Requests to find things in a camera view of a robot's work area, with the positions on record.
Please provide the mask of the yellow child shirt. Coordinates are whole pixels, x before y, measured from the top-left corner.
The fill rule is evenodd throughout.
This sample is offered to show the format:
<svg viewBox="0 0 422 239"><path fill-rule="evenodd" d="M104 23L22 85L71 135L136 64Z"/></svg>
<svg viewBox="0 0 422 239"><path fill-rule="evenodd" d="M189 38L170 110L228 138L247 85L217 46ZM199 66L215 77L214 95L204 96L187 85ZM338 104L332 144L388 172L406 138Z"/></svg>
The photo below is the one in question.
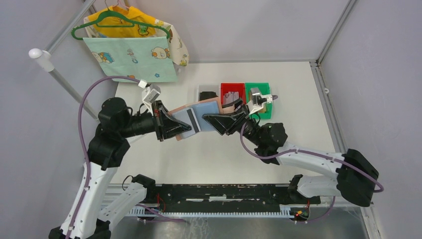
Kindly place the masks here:
<svg viewBox="0 0 422 239"><path fill-rule="evenodd" d="M141 10L133 6L125 9L115 5L109 7L108 9L118 12L133 21L143 22L150 25L156 25L159 22L156 18L143 13ZM118 17L107 17L98 25L93 24L86 27L85 30L89 37L102 38L143 38L162 35L166 36L166 33L160 29L137 24L132 25L130 22Z"/></svg>

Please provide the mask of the green plastic bin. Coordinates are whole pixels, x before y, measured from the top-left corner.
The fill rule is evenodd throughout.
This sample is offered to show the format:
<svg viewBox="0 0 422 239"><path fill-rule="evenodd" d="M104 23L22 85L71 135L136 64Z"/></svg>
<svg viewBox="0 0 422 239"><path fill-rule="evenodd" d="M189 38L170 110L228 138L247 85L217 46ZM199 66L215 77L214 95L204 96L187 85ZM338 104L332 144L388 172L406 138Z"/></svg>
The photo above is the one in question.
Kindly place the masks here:
<svg viewBox="0 0 422 239"><path fill-rule="evenodd" d="M257 88L260 92L261 109L256 111L253 115L249 115L250 119L269 120L272 117L272 103L274 97L271 94L269 83L245 83L246 104L253 100L251 89Z"/></svg>

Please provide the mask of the silver credit card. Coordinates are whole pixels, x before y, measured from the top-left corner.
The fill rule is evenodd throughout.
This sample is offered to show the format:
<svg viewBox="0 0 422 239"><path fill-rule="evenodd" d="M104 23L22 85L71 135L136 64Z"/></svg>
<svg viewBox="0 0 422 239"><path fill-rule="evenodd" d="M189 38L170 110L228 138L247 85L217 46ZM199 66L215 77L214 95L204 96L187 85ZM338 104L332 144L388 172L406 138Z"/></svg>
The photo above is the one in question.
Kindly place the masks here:
<svg viewBox="0 0 422 239"><path fill-rule="evenodd" d="M182 121L183 123L187 124L190 129L184 131L183 133L179 134L176 136L177 140L182 140L185 139L187 137L193 136L199 132L201 132L201 127L199 125L199 121L196 117L196 114L194 112L194 110L190 107L181 109L175 113L172 114L172 116L179 120Z"/></svg>

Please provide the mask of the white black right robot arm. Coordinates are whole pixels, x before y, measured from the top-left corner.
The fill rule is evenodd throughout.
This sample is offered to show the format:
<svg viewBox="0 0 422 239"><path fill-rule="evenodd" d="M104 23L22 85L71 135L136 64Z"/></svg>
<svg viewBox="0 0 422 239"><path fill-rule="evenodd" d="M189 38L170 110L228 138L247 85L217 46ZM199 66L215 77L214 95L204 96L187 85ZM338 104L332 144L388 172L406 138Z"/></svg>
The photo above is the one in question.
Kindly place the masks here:
<svg viewBox="0 0 422 239"><path fill-rule="evenodd" d="M244 150L264 163L316 172L316 176L297 175L291 180L287 190L291 202L332 196L368 207L373 195L384 191L378 181L379 172L361 152L324 152L292 144L287 141L282 123L260 125L251 117L262 108L263 105L249 102L232 113L204 114L202 118L221 135L238 132Z"/></svg>

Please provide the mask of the white plastic bin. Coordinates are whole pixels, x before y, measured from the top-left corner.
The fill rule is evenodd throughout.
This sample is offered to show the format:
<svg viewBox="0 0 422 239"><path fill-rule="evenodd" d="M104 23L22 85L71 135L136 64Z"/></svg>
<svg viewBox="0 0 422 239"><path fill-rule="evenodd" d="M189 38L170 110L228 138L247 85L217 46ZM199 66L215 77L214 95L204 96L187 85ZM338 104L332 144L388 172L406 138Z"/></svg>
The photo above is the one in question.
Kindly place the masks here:
<svg viewBox="0 0 422 239"><path fill-rule="evenodd" d="M220 88L219 84L200 84L197 87L197 100L207 100L219 97Z"/></svg>

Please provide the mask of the mint cartoon print cloth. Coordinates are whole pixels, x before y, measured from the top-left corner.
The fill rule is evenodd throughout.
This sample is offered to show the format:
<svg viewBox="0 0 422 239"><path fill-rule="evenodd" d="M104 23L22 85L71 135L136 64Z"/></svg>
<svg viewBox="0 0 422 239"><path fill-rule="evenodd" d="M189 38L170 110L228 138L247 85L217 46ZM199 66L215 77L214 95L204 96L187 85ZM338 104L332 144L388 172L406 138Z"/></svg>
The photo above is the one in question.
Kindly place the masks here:
<svg viewBox="0 0 422 239"><path fill-rule="evenodd" d="M83 39L107 76L125 76L148 83L176 82L166 37Z"/></svg>

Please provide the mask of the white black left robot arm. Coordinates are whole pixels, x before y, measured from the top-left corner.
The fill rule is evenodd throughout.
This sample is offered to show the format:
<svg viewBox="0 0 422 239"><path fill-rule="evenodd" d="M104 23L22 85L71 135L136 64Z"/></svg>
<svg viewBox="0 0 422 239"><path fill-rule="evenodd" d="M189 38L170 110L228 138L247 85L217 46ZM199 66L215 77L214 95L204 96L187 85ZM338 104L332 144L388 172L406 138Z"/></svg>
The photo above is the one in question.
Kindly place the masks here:
<svg viewBox="0 0 422 239"><path fill-rule="evenodd" d="M77 197L64 223L50 231L50 239L108 239L136 204L156 198L155 180L139 174L125 192L102 208L111 179L130 148L129 138L154 132L163 141L191 130L189 124L169 115L161 101L152 106L152 112L134 115L122 98L103 103L95 136L89 144L82 143L87 161Z"/></svg>

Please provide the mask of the silver cards stack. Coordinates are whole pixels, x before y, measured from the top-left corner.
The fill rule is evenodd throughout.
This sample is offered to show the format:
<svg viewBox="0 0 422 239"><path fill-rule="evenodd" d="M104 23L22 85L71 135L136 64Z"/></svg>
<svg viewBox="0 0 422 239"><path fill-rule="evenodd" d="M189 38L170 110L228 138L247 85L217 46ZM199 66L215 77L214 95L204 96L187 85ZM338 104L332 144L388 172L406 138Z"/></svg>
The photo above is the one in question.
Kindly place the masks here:
<svg viewBox="0 0 422 239"><path fill-rule="evenodd" d="M227 105L230 103L235 102L236 100L240 99L240 94L239 92L227 92L223 94L222 100L223 100L223 105Z"/></svg>

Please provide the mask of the red plastic bin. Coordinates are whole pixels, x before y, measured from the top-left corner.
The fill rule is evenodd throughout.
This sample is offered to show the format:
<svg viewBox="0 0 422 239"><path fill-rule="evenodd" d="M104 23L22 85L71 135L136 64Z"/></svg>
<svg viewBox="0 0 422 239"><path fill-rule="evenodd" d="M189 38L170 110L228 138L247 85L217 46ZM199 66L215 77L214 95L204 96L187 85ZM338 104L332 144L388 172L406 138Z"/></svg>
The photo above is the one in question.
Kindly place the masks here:
<svg viewBox="0 0 422 239"><path fill-rule="evenodd" d="M246 103L246 93L244 83L221 83L220 100L223 106L228 105L238 99Z"/></svg>

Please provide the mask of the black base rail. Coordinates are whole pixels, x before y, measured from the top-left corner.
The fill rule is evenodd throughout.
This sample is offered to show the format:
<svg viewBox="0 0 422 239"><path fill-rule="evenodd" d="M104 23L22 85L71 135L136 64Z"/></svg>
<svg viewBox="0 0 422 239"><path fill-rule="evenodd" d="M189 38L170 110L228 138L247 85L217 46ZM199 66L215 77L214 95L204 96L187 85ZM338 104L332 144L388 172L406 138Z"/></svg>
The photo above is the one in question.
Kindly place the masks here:
<svg viewBox="0 0 422 239"><path fill-rule="evenodd" d="M148 190L146 204L166 213L266 213L286 205L316 205L286 184L161 184Z"/></svg>

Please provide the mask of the gold cards stack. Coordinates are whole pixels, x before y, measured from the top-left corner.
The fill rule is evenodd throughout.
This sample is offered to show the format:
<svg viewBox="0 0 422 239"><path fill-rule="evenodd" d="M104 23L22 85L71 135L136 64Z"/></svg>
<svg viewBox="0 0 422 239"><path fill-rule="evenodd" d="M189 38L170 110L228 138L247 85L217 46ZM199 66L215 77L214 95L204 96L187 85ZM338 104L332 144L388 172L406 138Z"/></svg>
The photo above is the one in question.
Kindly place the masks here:
<svg viewBox="0 0 422 239"><path fill-rule="evenodd" d="M267 112L267 104L260 105L256 112L259 113L259 114L266 113Z"/></svg>

